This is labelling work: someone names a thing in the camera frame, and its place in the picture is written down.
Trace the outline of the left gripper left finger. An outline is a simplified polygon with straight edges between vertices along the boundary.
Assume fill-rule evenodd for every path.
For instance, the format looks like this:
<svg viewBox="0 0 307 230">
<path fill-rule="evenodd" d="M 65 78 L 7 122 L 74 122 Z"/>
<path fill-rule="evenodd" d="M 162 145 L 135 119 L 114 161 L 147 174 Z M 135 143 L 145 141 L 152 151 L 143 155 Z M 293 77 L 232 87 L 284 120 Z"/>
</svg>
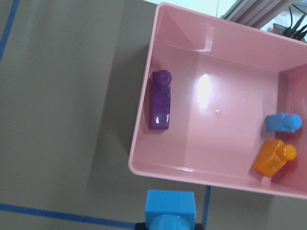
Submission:
<svg viewBox="0 0 307 230">
<path fill-rule="evenodd" d="M 134 230 L 145 230 L 145 222 L 135 223 Z"/>
</svg>

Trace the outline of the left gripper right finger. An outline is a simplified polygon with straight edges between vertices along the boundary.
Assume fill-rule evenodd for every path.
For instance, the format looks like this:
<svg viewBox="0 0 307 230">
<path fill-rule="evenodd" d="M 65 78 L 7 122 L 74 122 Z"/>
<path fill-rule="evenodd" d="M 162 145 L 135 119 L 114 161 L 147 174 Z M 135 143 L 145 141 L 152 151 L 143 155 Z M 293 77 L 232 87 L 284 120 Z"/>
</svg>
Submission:
<svg viewBox="0 0 307 230">
<path fill-rule="evenodd" d="M 204 225 L 202 223 L 196 223 L 195 230 L 204 230 Z"/>
</svg>

